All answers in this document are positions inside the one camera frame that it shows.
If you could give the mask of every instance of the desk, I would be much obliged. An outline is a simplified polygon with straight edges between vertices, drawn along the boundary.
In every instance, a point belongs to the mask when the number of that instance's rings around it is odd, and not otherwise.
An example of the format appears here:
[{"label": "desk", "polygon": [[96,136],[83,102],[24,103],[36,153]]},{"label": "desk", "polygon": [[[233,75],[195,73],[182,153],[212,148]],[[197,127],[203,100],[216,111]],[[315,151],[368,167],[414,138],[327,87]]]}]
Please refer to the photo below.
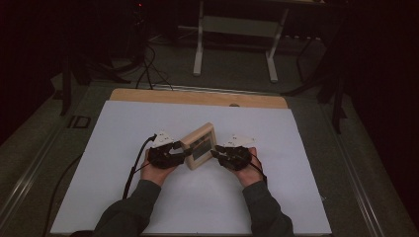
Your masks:
[{"label": "desk", "polygon": [[[226,107],[230,104],[241,108]],[[270,191],[293,219],[296,233],[330,233],[293,115],[286,107],[279,97],[116,90],[102,109],[51,232],[95,226],[105,208],[121,198],[144,135],[164,128],[178,139],[211,121],[219,144],[233,131],[257,139],[260,158],[270,164],[264,167]],[[166,181],[144,233],[248,235],[250,218],[241,190],[216,160],[194,171],[180,166]]]},{"label": "desk", "polygon": [[275,8],[282,8],[279,14],[282,15],[278,22],[273,21],[255,21],[250,19],[238,19],[229,17],[210,16],[205,13],[205,2],[217,2],[210,0],[200,1],[200,14],[198,20],[198,46],[195,56],[194,75],[200,76],[203,61],[203,37],[204,32],[216,32],[226,34],[237,34],[245,36],[272,38],[273,43],[269,50],[266,51],[266,60],[270,75],[270,80],[273,83],[278,82],[277,70],[275,68],[274,54],[277,50],[279,40],[281,38],[284,25],[292,7],[318,7],[334,4],[325,4],[322,0],[264,0],[264,1],[246,1],[243,4],[267,5]]}]

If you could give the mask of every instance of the white leg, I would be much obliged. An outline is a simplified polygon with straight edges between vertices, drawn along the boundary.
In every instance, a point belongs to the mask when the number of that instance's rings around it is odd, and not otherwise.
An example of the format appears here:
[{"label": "white leg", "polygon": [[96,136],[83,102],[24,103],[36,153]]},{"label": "white leg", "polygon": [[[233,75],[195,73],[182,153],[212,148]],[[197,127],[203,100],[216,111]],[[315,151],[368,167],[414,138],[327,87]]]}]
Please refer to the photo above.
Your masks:
[{"label": "white leg", "polygon": [[195,54],[195,64],[194,64],[194,76],[201,75],[201,67],[203,65],[203,27],[204,20],[204,1],[200,1],[200,18],[198,20],[198,46],[197,53]]},{"label": "white leg", "polygon": [[275,32],[274,42],[272,44],[271,50],[266,52],[266,61],[268,63],[269,76],[271,78],[272,83],[278,82],[277,69],[275,68],[275,62],[274,62],[274,54],[275,54],[275,51],[277,50],[278,42],[280,41],[281,33],[283,32],[284,24],[286,22],[288,12],[289,12],[289,9],[284,10],[281,21],[278,23],[277,31]]}]

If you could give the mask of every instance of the white paper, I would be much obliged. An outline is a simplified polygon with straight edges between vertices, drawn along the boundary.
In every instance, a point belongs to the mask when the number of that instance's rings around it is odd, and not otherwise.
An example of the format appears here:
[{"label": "white paper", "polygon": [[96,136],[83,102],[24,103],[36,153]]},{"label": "white paper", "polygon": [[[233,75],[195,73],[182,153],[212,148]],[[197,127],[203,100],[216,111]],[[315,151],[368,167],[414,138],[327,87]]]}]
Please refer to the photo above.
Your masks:
[{"label": "white paper", "polygon": [[[104,105],[51,232],[94,229],[103,211],[122,198],[138,151],[156,130],[179,140],[207,122],[218,144],[236,133],[255,138],[251,145],[269,190],[293,220],[295,234],[331,233],[291,110],[115,101]],[[135,175],[130,193],[138,179]],[[163,185],[144,233],[250,234],[241,191],[215,159],[194,171],[182,165]]]}]

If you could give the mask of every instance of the person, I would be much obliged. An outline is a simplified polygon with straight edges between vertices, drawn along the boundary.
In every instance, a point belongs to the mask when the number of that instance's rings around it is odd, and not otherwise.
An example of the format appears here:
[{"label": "person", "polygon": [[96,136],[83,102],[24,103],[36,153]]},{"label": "person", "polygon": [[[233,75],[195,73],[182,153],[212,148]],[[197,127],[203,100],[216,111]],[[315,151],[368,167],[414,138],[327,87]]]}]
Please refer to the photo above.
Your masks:
[{"label": "person", "polygon": [[[261,169],[256,148],[249,148],[249,151],[253,154],[251,162]],[[144,159],[142,166],[146,165],[146,160]],[[163,170],[153,165],[144,166],[135,191],[129,198],[119,200],[105,210],[93,236],[136,237],[142,233],[149,224],[164,181],[175,169],[176,167]],[[294,236],[291,219],[281,212],[281,207],[269,192],[262,174],[250,165],[240,171],[230,172],[244,188],[242,193],[250,212],[253,236]]]}]

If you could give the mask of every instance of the floor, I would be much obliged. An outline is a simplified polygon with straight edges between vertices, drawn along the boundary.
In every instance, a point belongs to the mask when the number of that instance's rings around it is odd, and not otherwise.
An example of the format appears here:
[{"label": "floor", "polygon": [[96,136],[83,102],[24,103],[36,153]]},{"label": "floor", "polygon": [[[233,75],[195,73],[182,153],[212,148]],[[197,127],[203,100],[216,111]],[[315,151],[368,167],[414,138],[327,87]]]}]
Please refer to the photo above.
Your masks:
[{"label": "floor", "polygon": [[[206,90],[280,96],[301,85],[295,59],[304,41],[280,41],[275,62],[280,82],[272,84],[265,62],[264,43],[249,47],[220,35],[207,35],[203,71],[193,76],[195,31],[185,31],[178,44],[156,36],[149,43],[155,51],[150,67],[150,83],[144,77],[138,88]],[[301,59],[307,76],[324,52],[316,41]],[[149,62],[153,53],[147,51]],[[104,102],[119,87],[135,88],[141,67],[122,75],[129,84],[117,84],[93,74],[90,86],[73,81],[72,106],[60,117],[61,102],[51,98],[0,147],[0,204],[3,219],[0,236],[41,236],[53,222],[76,165],[64,171],[81,154],[93,131]],[[61,75],[52,78],[60,87]],[[295,97],[286,97],[293,111],[306,154],[313,171],[333,236],[419,236],[382,167],[377,152],[346,96],[341,120],[342,134],[331,126],[331,104],[318,104],[312,88]],[[87,128],[67,125],[72,116],[88,117]],[[60,177],[62,182],[54,188]],[[17,195],[16,184],[24,186]],[[17,200],[12,202],[8,197]]]}]

